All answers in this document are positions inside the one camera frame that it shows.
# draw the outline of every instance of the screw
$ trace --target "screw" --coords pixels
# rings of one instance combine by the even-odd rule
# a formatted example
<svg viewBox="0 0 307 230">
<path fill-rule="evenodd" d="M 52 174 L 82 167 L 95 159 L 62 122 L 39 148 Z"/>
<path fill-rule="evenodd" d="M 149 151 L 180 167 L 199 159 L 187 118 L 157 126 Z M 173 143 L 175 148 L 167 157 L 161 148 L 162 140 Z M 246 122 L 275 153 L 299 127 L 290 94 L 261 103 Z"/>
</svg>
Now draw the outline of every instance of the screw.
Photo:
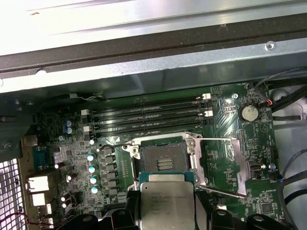
<svg viewBox="0 0 307 230">
<path fill-rule="evenodd" d="M 275 164 L 273 164 L 273 163 L 269 164 L 269 169 L 271 169 L 271 170 L 276 169 L 276 165 L 275 165 Z"/>
<path fill-rule="evenodd" d="M 262 217 L 260 217 L 260 216 L 254 216 L 254 219 L 255 219 L 256 221 L 259 221 L 259 222 L 264 221 L 264 219 L 263 219 Z"/>
<path fill-rule="evenodd" d="M 5 143 L 5 144 L 3 145 L 3 148 L 4 148 L 5 150 L 10 149 L 11 147 L 12 147 L 12 143 L 10 143 L 10 142 L 7 142 L 7 143 Z"/>
<path fill-rule="evenodd" d="M 237 98 L 239 97 L 239 95 L 238 95 L 237 93 L 233 93 L 233 94 L 231 95 L 231 97 L 232 97 L 233 99 L 237 99 Z"/>
<path fill-rule="evenodd" d="M 269 42 L 267 42 L 267 43 L 265 44 L 265 49 L 266 49 L 267 51 L 271 51 L 271 50 L 273 50 L 274 48 L 275 48 L 275 43 L 272 42 L 272 41 L 269 41 Z"/>
<path fill-rule="evenodd" d="M 138 153 L 138 148 L 137 147 L 134 147 L 133 149 L 132 149 L 132 152 L 134 153 L 134 154 L 137 154 Z"/>
<path fill-rule="evenodd" d="M 225 215 L 226 215 L 226 212 L 223 211 L 223 210 L 218 210 L 218 211 L 217 211 L 217 214 L 219 214 L 220 216 L 225 216 Z"/>
<path fill-rule="evenodd" d="M 188 145 L 189 146 L 193 146 L 194 145 L 194 141 L 192 141 L 192 140 L 188 141 Z"/>
</svg>

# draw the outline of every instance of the green circuit board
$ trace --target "green circuit board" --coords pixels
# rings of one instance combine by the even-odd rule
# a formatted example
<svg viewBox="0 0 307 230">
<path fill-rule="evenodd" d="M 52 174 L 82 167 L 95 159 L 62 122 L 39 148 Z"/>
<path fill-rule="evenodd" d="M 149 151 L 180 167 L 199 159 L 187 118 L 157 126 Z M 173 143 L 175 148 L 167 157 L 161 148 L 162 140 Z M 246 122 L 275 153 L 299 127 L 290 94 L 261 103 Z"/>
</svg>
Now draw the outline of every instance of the green circuit board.
<svg viewBox="0 0 307 230">
<path fill-rule="evenodd" d="M 268 93 L 265 86 L 261 90 Z M 210 94 L 210 98 L 203 98 L 200 103 L 196 98 L 205 94 L 206 97 Z M 240 116 L 242 108 L 247 106 L 257 109 L 257 117 L 253 121 L 248 119 L 253 119 L 256 116 L 254 113 L 247 120 Z M 88 114 L 82 114 L 82 110 L 88 111 Z M 127 188 L 133 184 L 129 153 L 122 148 L 113 148 L 113 152 L 110 152 L 116 163 L 117 185 L 114 190 L 108 186 L 105 155 L 96 152 L 97 148 L 124 144 L 138 137 L 187 131 L 207 138 L 238 138 L 246 159 L 263 166 L 246 181 L 247 198 L 224 197 L 228 210 L 242 220 L 253 213 L 263 213 L 276 220 L 282 215 L 276 192 L 278 181 L 269 179 L 269 174 L 278 170 L 272 113 L 254 93 L 252 83 L 82 103 L 42 112 L 38 120 L 41 145 L 48 147 L 54 158 L 50 166 L 54 162 L 63 161 L 66 164 L 60 171 L 59 194 L 83 193 L 83 201 L 76 207 L 77 213 L 96 213 L 106 205 L 124 204 Z M 72 122 L 69 134 L 65 126 L 68 120 Z M 89 140 L 92 139 L 95 144 L 90 145 Z M 178 140 L 146 142 L 144 148 L 171 142 Z M 236 193 L 240 166 L 234 160 L 231 143 L 223 140 L 203 141 L 201 146 L 204 156 L 201 164 L 208 186 Z M 92 162 L 87 160 L 88 154 L 95 155 Z M 272 163 L 277 167 L 275 170 L 268 168 Z M 97 166 L 94 174 L 100 178 L 97 194 L 91 193 L 93 185 L 89 181 L 92 175 L 88 172 L 91 165 Z M 78 178 L 67 183 L 66 175 L 73 172 L 78 173 Z"/>
</svg>

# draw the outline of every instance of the red wire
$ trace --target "red wire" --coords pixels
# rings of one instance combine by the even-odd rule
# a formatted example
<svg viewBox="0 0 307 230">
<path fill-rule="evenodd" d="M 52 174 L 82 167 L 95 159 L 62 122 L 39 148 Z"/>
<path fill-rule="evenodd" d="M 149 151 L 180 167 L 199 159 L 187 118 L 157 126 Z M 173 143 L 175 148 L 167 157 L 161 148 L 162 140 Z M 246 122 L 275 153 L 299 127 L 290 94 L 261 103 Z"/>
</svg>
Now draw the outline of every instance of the red wire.
<svg viewBox="0 0 307 230">
<path fill-rule="evenodd" d="M 10 217 L 12 217 L 12 216 L 17 216 L 17 215 L 18 215 L 18 216 L 24 216 L 24 217 L 25 217 L 25 222 L 26 222 L 27 224 L 29 224 L 29 225 L 40 225 L 40 226 L 51 226 L 51 225 L 53 225 L 53 224 L 48 224 L 48 223 L 40 223 L 40 222 L 35 223 L 35 222 L 30 222 L 30 221 L 29 221 L 28 215 L 25 214 L 25 213 L 23 213 L 23 212 L 15 212 L 15 213 L 9 214 L 9 215 L 6 216 L 4 219 L 0 220 L 0 224 L 1 224 L 3 221 L 7 220 L 8 218 L 10 218 Z"/>
<path fill-rule="evenodd" d="M 273 102 L 272 102 L 270 99 L 267 100 L 267 103 L 268 103 L 269 105 L 272 105 L 272 104 L 273 104 Z"/>
</svg>

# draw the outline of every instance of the motherboard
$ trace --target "motherboard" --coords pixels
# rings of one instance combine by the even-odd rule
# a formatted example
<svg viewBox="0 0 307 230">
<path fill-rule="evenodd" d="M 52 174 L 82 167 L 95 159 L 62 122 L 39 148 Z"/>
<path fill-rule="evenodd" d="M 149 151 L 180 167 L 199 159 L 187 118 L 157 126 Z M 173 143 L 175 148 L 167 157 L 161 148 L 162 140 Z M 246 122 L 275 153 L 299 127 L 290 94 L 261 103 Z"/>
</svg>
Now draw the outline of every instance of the motherboard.
<svg viewBox="0 0 307 230">
<path fill-rule="evenodd" d="M 194 172 L 195 189 L 241 220 L 278 220 L 272 112 L 253 83 L 86 102 L 37 115 L 35 171 L 59 171 L 60 218 L 124 207 L 141 172 Z M 265 85 L 260 89 L 268 94 Z"/>
</svg>

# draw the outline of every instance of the mesh panel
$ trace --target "mesh panel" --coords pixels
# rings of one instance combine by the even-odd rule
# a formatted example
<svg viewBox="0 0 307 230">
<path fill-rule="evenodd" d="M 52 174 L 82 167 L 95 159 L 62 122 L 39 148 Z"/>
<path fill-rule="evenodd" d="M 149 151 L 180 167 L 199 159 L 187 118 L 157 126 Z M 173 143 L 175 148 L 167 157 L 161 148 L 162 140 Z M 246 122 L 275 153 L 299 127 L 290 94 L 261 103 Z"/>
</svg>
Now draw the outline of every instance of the mesh panel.
<svg viewBox="0 0 307 230">
<path fill-rule="evenodd" d="M 17 160 L 0 162 L 0 220 L 14 212 L 24 212 Z M 25 230 L 24 216 L 11 216 L 0 230 Z"/>
</svg>

